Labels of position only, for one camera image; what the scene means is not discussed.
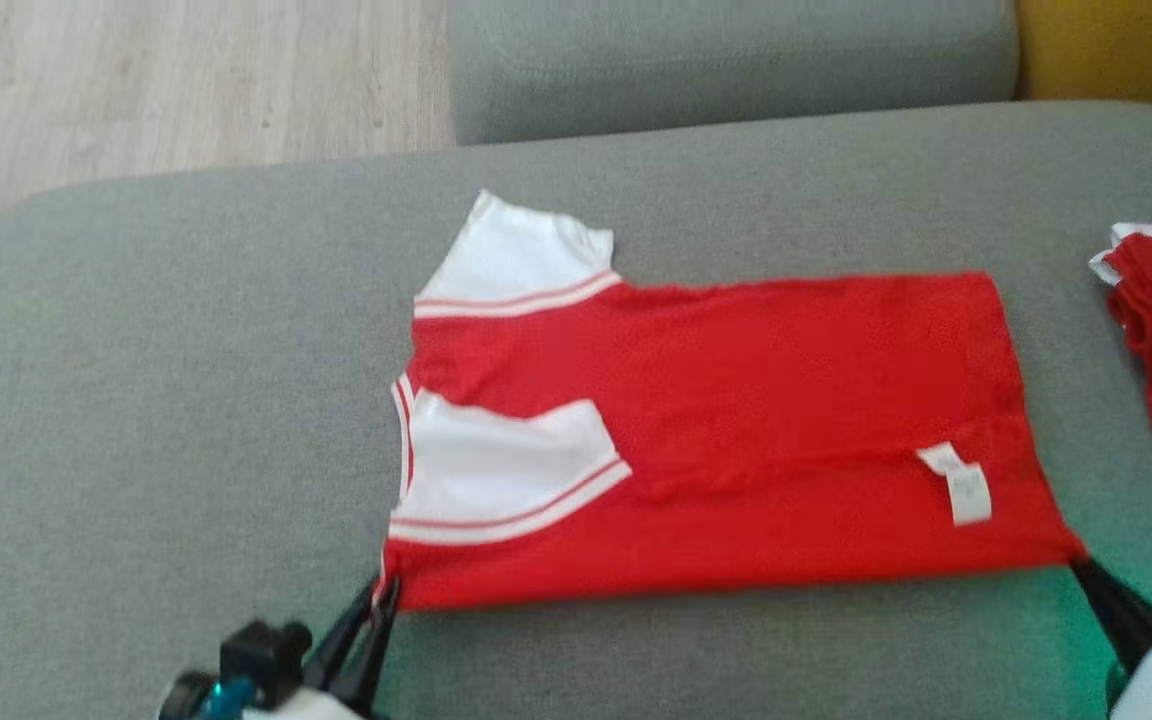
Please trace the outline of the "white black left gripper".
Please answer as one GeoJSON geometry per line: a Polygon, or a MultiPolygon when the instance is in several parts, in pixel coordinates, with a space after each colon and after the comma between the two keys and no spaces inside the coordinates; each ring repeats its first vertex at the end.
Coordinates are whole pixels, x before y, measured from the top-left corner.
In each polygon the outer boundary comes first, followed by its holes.
{"type": "Polygon", "coordinates": [[[396,623],[402,579],[372,578],[303,665],[303,684],[270,708],[250,679],[187,670],[162,694],[157,719],[369,719],[396,623]]]}

